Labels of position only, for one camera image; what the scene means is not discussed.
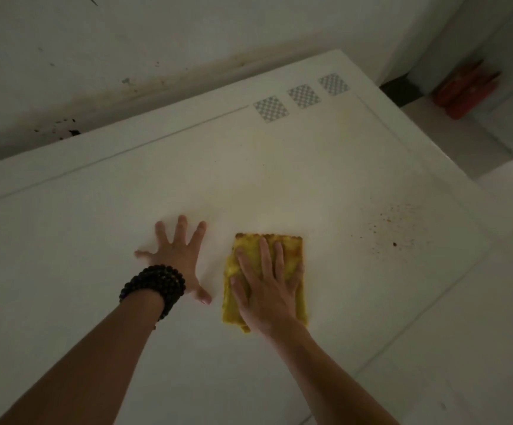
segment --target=forearm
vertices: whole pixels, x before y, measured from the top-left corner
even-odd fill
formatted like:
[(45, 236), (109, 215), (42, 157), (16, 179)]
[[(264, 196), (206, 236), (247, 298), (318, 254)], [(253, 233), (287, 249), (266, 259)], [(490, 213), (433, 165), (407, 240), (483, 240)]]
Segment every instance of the forearm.
[(0, 418), (0, 425), (113, 423), (163, 308), (154, 291), (130, 294)]
[(271, 342), (300, 386), (319, 425), (397, 424), (298, 322), (274, 334)]

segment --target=red object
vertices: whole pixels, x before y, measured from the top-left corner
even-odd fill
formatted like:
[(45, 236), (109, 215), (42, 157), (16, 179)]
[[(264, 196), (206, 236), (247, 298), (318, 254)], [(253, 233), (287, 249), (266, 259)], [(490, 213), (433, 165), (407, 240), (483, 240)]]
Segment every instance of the red object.
[(499, 76), (500, 73), (495, 73), (492, 76), (480, 76), (473, 85), (445, 109), (449, 117), (455, 120), (463, 118), (499, 87), (499, 81), (497, 80)]
[(459, 67), (453, 76), (441, 85), (433, 96), (438, 107), (447, 107), (483, 74), (483, 60)]

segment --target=right hand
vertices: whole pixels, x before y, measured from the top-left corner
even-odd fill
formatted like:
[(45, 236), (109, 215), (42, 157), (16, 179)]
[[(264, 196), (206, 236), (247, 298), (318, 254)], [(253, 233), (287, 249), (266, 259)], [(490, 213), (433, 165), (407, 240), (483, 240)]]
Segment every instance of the right hand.
[(231, 277), (233, 295), (237, 300), (240, 315), (248, 327), (264, 336), (290, 327), (300, 325), (295, 315), (295, 292), (303, 279), (303, 263), (299, 263), (293, 277), (284, 280), (284, 251), (282, 244), (276, 242), (276, 263), (272, 269), (272, 258), (264, 237), (260, 238), (260, 256), (262, 259), (263, 279), (260, 280), (251, 267), (250, 260), (242, 248), (237, 249), (240, 268), (251, 287), (247, 297), (238, 277)]

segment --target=left hand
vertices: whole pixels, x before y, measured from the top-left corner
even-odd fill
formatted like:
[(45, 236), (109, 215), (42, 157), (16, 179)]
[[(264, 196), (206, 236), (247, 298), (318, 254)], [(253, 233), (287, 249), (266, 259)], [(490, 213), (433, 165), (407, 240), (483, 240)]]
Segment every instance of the left hand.
[(197, 257), (199, 256), (199, 249), (201, 248), (201, 242), (203, 241), (206, 229), (207, 223), (204, 221), (199, 222), (189, 244), (186, 244), (187, 218), (184, 215), (180, 215), (177, 220), (174, 241), (170, 243), (168, 237), (166, 237), (164, 222), (158, 221), (155, 226), (156, 239), (158, 241), (156, 253), (137, 250), (134, 252), (134, 256), (146, 260), (149, 266), (163, 264), (177, 269), (185, 279), (185, 292), (191, 292), (193, 297), (203, 304), (211, 304), (210, 294), (199, 285), (199, 280), (197, 280), (195, 275)]

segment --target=yellow cloth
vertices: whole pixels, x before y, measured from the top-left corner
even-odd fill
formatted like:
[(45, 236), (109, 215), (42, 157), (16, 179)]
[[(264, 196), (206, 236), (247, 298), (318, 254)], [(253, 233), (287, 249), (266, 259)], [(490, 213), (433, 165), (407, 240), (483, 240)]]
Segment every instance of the yellow cloth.
[[(275, 234), (265, 234), (263, 236), (259, 234), (242, 234), (239, 233), (235, 236), (235, 241), (232, 245), (232, 253), (227, 258), (227, 263), (224, 270), (224, 296), (223, 296), (223, 322), (232, 323), (238, 325), (243, 332), (251, 332), (250, 328), (246, 325), (244, 319), (240, 316), (239, 307), (237, 301), (231, 290), (231, 276), (241, 276), (243, 281), (243, 287), (247, 293), (247, 297), (250, 296), (250, 287), (248, 286), (243, 273), (240, 269), (239, 261), (235, 255), (235, 250), (238, 247), (242, 247), (251, 261), (251, 265), (255, 274), (262, 277), (262, 265), (260, 261), (260, 237), (266, 238), (268, 247), (270, 249), (270, 255), (272, 257), (272, 263), (276, 261), (276, 252), (274, 251), (274, 243), (277, 241), (281, 242), (282, 248), (284, 249), (284, 280), (289, 280), (297, 267), (297, 265), (303, 261), (303, 239), (302, 237), (291, 237), (291, 236), (280, 236)], [(296, 293), (296, 316), (299, 321), (307, 326), (307, 312), (306, 312), (306, 300), (303, 294), (303, 281), (299, 284)]]

